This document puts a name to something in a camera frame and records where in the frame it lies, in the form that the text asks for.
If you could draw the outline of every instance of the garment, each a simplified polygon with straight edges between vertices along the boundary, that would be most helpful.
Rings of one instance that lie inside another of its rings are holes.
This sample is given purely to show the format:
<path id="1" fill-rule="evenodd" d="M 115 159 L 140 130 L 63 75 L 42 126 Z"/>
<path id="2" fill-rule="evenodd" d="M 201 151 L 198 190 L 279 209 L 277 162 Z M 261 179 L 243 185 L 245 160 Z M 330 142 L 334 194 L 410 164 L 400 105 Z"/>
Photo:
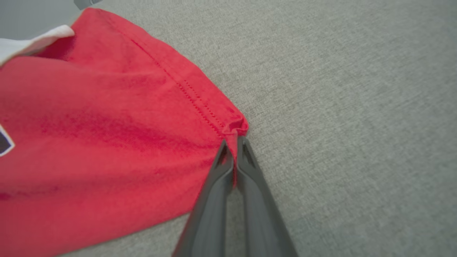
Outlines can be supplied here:
<path id="1" fill-rule="evenodd" d="M 74 36 L 74 31 L 67 25 L 61 25 L 30 40 L 12 40 L 0 38 L 0 66 L 16 55 L 38 51 L 63 37 Z"/>
<path id="2" fill-rule="evenodd" d="M 112 13 L 0 71 L 0 256 L 52 256 L 188 212 L 243 114 L 185 57 Z"/>

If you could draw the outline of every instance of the gray textured surface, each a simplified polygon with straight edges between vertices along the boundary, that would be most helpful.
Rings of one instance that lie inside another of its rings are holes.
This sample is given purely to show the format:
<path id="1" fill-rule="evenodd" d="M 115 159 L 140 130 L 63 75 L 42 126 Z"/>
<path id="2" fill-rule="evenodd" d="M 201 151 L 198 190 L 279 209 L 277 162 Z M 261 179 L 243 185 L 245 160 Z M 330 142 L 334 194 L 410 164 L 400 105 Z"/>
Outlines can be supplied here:
<path id="1" fill-rule="evenodd" d="M 104 0 L 245 114 L 301 256 L 457 254 L 457 2 Z M 244 253 L 241 196 L 227 256 Z M 186 216 L 68 254 L 170 256 Z"/>

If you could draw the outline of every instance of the stitching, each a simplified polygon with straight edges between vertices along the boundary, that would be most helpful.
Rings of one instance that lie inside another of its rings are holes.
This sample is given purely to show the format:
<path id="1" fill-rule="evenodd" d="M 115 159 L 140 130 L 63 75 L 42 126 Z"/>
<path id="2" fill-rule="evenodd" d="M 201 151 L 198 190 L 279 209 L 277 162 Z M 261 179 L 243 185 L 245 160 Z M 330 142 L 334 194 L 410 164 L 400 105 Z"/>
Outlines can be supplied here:
<path id="1" fill-rule="evenodd" d="M 211 114 L 211 116 L 217 121 L 219 126 L 221 126 L 223 128 L 224 126 L 222 125 L 222 123 L 219 121 L 219 119 L 216 117 L 216 115 L 214 115 L 214 113 L 209 109 L 209 107 L 203 102 L 203 100 L 200 98 L 200 96 L 197 94 L 197 92 L 195 92 L 194 88 L 191 85 L 189 85 L 189 83 L 186 80 L 184 80 L 184 82 L 189 86 L 189 88 L 192 89 L 192 91 L 196 95 L 197 99 L 202 102 L 202 105 L 208 110 L 208 112 Z"/>
<path id="2" fill-rule="evenodd" d="M 102 14 L 102 16 L 104 16 L 105 19 L 108 19 L 109 21 L 111 21 L 111 24 L 112 24 L 112 25 L 116 24 L 116 22 L 113 22 L 113 21 L 111 20 L 111 18 L 110 18 L 109 16 L 105 15 L 101 10 L 97 10 L 97 11 L 98 11 L 100 14 Z M 122 31 L 120 31 L 120 30 L 117 28 L 117 26 L 113 26 L 113 28 L 115 28 L 115 29 L 117 30 L 117 32 L 119 32 L 120 34 L 122 34 L 122 35 L 126 36 L 127 38 L 129 38 L 136 46 L 138 46 L 141 50 L 143 50 L 143 51 L 144 51 L 144 52 L 154 61 L 154 64 L 155 64 L 157 67 L 163 69 L 164 72 L 165 72 L 174 82 L 176 82 L 176 84 L 178 85 L 178 87 L 179 87 L 179 89 L 181 90 L 181 92 L 187 97 L 187 99 L 189 99 L 189 101 L 191 101 L 191 104 L 194 106 L 194 108 L 197 110 L 197 112 L 200 114 L 200 116 L 203 118 L 203 120 L 205 120 L 206 123 L 208 123 L 208 125 L 214 130 L 214 132 L 216 133 L 216 135 L 217 135 L 219 138 L 223 139 L 223 136 L 222 136 L 221 133 L 217 130 L 216 126 L 214 126 L 214 125 L 209 121 L 209 119 L 201 112 L 201 110 L 200 110 L 200 109 L 197 107 L 197 105 L 195 104 L 195 101 L 194 101 L 194 100 L 191 98 L 191 96 L 184 90 L 184 88 L 182 87 L 182 85 L 181 85 L 180 83 L 178 83 L 178 82 L 170 75 L 170 73 L 168 73 L 168 71 L 166 71 L 166 70 L 158 63 L 158 61 L 157 61 L 154 57 L 152 57 L 152 55 L 151 55 L 149 52 L 147 52 L 143 47 L 141 47 L 135 40 L 133 40 L 133 39 L 130 38 L 128 35 L 126 35 L 126 34 L 123 33 Z M 145 42 L 143 42 L 140 38 L 136 37 L 136 39 L 137 39 L 138 41 L 142 42 L 144 45 L 147 45 L 147 44 L 146 44 Z M 187 81 L 185 81 L 185 82 L 186 82 L 186 84 L 187 84 L 187 85 L 194 91 L 194 93 L 195 93 L 195 90 L 189 85 L 189 83 L 187 83 Z M 213 112 L 211 112 L 211 110 L 209 110 L 209 112 L 211 113 L 211 115 L 212 115 L 214 118 L 216 118 L 216 116 L 213 114 Z"/>

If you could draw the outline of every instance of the white fabric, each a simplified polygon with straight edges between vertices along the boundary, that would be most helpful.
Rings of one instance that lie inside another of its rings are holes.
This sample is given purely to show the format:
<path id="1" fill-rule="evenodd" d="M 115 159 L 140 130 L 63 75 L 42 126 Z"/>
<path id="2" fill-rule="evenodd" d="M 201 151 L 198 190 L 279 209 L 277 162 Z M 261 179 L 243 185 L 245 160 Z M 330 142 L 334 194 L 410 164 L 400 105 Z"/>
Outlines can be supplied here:
<path id="1" fill-rule="evenodd" d="M 67 25 L 61 25 L 30 40 L 12 40 L 0 38 L 0 66 L 11 58 L 40 50 L 57 39 L 74 36 L 74 31 Z"/>

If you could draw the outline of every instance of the red fabric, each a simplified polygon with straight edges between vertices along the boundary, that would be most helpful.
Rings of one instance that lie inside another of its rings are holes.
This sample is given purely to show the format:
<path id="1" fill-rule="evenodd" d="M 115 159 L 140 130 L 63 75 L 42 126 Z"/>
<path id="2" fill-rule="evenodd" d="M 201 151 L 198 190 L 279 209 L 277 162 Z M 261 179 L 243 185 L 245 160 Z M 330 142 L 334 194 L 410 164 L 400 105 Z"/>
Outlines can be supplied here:
<path id="1" fill-rule="evenodd" d="M 189 60 L 87 9 L 37 56 L 0 70 L 0 256 L 69 252 L 191 210 L 243 114 Z"/>

